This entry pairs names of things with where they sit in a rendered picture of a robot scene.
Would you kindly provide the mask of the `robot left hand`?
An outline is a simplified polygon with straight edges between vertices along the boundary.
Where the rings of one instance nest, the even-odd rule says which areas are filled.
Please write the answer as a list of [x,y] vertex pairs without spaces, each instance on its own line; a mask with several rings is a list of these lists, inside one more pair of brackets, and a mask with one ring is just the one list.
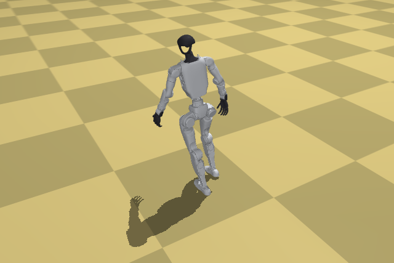
[[162,115],[163,115],[163,111],[158,115],[156,112],[155,112],[155,114],[153,115],[153,122],[155,122],[155,124],[158,126],[158,127],[162,127],[162,126],[160,126],[160,121],[161,121],[161,118],[160,117],[162,117]]

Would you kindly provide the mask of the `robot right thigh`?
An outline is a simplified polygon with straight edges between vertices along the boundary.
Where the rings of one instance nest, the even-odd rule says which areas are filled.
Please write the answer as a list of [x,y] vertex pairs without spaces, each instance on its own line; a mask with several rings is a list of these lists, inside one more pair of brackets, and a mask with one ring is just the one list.
[[209,114],[203,119],[199,120],[201,129],[201,141],[204,144],[211,143],[211,136],[209,135],[209,129],[212,122],[212,117],[216,114],[216,109],[209,103],[207,103]]

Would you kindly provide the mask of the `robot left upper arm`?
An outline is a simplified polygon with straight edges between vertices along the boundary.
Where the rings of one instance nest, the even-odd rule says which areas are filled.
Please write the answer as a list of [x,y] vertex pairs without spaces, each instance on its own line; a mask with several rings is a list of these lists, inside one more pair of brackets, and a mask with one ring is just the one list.
[[165,98],[171,98],[174,95],[173,88],[175,86],[176,78],[180,76],[180,73],[181,73],[180,65],[174,65],[168,69]]

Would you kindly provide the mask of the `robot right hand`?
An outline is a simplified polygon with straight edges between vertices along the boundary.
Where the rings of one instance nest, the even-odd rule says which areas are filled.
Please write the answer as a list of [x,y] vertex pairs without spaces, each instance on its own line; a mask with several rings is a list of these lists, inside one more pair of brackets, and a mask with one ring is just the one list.
[[[217,106],[217,108],[219,108],[219,106],[221,106],[220,111],[219,111],[219,114],[220,114],[220,112],[222,111],[221,115],[222,115],[222,114],[223,114],[223,115],[227,115],[227,113],[228,113],[227,95],[225,95],[225,99],[220,99],[220,103],[219,103],[219,105]],[[222,109],[222,108],[223,108],[223,109]],[[225,109],[225,111],[224,111],[224,109]],[[226,113],[226,114],[225,114],[225,113]]]

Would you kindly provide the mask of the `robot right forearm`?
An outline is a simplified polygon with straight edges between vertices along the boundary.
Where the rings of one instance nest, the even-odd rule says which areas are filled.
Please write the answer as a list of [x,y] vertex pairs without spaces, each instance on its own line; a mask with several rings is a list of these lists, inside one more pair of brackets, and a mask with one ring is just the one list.
[[225,81],[223,80],[219,85],[217,85],[217,88],[219,91],[220,98],[225,99],[225,95],[227,95],[227,92],[225,90]]

